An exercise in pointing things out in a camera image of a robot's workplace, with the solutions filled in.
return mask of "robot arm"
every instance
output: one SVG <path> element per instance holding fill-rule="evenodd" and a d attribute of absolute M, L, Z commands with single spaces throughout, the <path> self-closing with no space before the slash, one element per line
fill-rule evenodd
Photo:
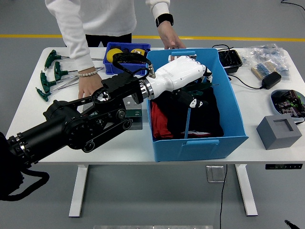
<path fill-rule="evenodd" d="M 155 73 L 152 65 L 148 73 L 137 78 L 132 72 L 123 72 L 103 80 L 103 87 L 92 96 L 72 102 L 54 100 L 43 115 L 46 122 L 35 126 L 17 136 L 6 139 L 0 135 L 0 199 L 14 201 L 24 198 L 45 184 L 49 175 L 44 172 L 30 171 L 31 164 L 68 146 L 81 149 L 85 153 L 103 145 L 118 136 L 132 125 L 125 117 L 123 98 L 132 95 L 139 104 L 145 98 L 153 99 L 163 91 L 174 91 L 204 76 L 210 71 L 199 62 L 182 56 Z M 82 113 L 80 105 L 93 103 Z M 22 173 L 41 177 L 23 193 L 9 196 L 22 184 Z"/>

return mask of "human hand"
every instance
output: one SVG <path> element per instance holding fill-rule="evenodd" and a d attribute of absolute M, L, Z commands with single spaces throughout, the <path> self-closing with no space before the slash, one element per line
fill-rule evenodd
<path fill-rule="evenodd" d="M 88 77 L 80 77 L 78 98 L 81 99 L 83 97 L 92 95 L 93 92 L 100 89 L 102 86 L 102 79 L 98 74 Z"/>
<path fill-rule="evenodd" d="M 165 49 L 185 49 L 186 46 L 180 40 L 169 21 L 163 21 L 158 27 L 158 33 Z"/>

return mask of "black cloth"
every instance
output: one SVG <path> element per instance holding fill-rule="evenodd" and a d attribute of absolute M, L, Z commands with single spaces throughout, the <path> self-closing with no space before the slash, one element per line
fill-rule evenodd
<path fill-rule="evenodd" d="M 89 47 L 98 47 L 101 42 L 103 43 L 104 47 L 107 47 L 107 44 L 109 42 L 131 43 L 132 34 L 129 33 L 129 34 L 119 36 L 119 37 L 86 34 L 86 40 L 87 40 Z"/>
<path fill-rule="evenodd" d="M 202 95 L 196 95 L 195 98 L 207 101 L 208 105 L 191 109 L 189 131 L 211 133 L 209 137 L 223 136 L 224 131 L 220 126 L 220 114 L 214 90 L 209 87 L 201 92 Z M 167 129 L 174 135 L 174 138 L 181 138 L 181 133 L 185 131 L 188 107 L 172 99 L 172 93 L 168 91 L 163 92 L 153 101 L 168 118 Z"/>

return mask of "bracelet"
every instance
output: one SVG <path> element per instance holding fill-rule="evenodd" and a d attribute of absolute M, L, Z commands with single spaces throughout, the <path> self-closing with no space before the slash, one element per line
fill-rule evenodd
<path fill-rule="evenodd" d="M 99 71 L 99 70 L 95 70 L 95 71 L 92 72 L 92 73 L 85 73 L 85 74 L 80 74 L 80 73 L 78 73 L 77 75 L 78 75 L 79 77 L 88 77 L 88 76 L 92 76 L 92 75 L 97 74 L 98 71 Z"/>

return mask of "blue storage bin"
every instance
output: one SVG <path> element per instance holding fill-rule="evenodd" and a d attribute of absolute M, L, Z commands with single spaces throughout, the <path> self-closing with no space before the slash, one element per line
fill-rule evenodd
<path fill-rule="evenodd" d="M 120 46 L 121 50 L 123 51 L 124 49 L 129 49 L 129 51 L 133 50 L 133 49 L 150 49 L 151 45 L 150 44 L 145 44 L 145 43 L 118 43 L 118 42 L 109 42 L 107 44 L 107 48 L 106 48 L 106 53 L 105 53 L 105 57 L 103 60 L 103 64 L 105 65 L 106 68 L 106 74 L 108 75 L 113 75 L 113 74 L 119 74 L 122 73 L 123 71 L 114 67 L 112 63 L 110 63 L 109 61 L 107 61 L 106 59 L 106 55 L 107 52 L 110 50 L 110 47 L 112 46 Z M 121 65 L 125 68 L 127 68 L 128 70 L 134 72 L 137 71 L 140 68 L 145 67 L 145 64 L 136 64 L 136 63 L 121 63 Z M 136 75 L 145 75 L 145 70 L 141 70 L 138 73 L 136 73 Z"/>
<path fill-rule="evenodd" d="M 155 71 L 168 63 L 169 55 L 197 55 L 197 61 L 204 64 L 213 73 L 214 95 L 220 113 L 220 125 L 224 130 L 222 137 L 157 140 L 152 145 L 156 162 L 193 161 L 226 158 L 248 136 L 244 130 L 242 116 L 232 90 L 230 81 L 220 64 L 216 49 L 179 49 L 150 51 L 147 55 Z M 148 120 L 151 123 L 151 101 L 148 101 Z"/>

